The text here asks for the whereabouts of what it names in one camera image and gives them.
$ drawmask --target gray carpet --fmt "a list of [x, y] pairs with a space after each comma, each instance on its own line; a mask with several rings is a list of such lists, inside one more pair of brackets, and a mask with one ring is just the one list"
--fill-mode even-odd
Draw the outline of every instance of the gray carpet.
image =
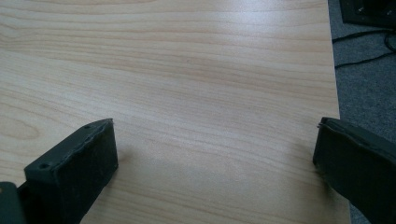
[[[377, 30], [342, 21], [339, 0], [329, 0], [332, 38]], [[389, 50], [384, 35], [370, 35], [333, 45], [334, 63], [351, 63]], [[360, 125], [396, 143], [396, 55], [335, 71], [341, 119]], [[351, 223], [370, 223], [351, 205]]]

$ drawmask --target screw hole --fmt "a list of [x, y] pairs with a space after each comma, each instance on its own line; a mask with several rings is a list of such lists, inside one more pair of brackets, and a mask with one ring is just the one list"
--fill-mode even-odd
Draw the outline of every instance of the screw hole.
[[40, 168], [40, 169], [47, 169], [47, 168], [49, 168], [50, 167], [50, 165], [49, 164], [47, 164], [47, 163], [41, 163], [39, 166], [38, 166], [38, 168]]

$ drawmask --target light wood desk surface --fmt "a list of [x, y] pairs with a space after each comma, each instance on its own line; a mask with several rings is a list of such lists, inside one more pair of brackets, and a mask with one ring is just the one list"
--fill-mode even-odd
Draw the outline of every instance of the light wood desk surface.
[[325, 0], [0, 1], [0, 180], [113, 118], [82, 223], [348, 223], [311, 161], [330, 38]]

